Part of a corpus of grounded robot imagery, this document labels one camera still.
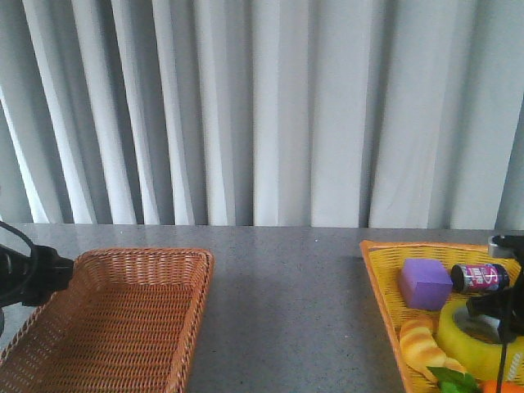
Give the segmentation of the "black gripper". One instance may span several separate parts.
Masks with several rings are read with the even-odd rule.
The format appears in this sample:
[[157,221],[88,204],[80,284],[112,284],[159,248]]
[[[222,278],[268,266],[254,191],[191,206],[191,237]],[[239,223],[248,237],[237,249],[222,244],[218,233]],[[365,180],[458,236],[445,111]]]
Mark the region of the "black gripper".
[[523,335],[523,236],[515,237],[514,260],[520,271],[514,284],[502,291],[473,297],[466,303],[470,317],[486,315],[499,320],[497,327],[501,342],[513,342]]
[[45,304],[68,288],[74,265],[49,246],[35,246],[30,255],[1,246],[1,306]]

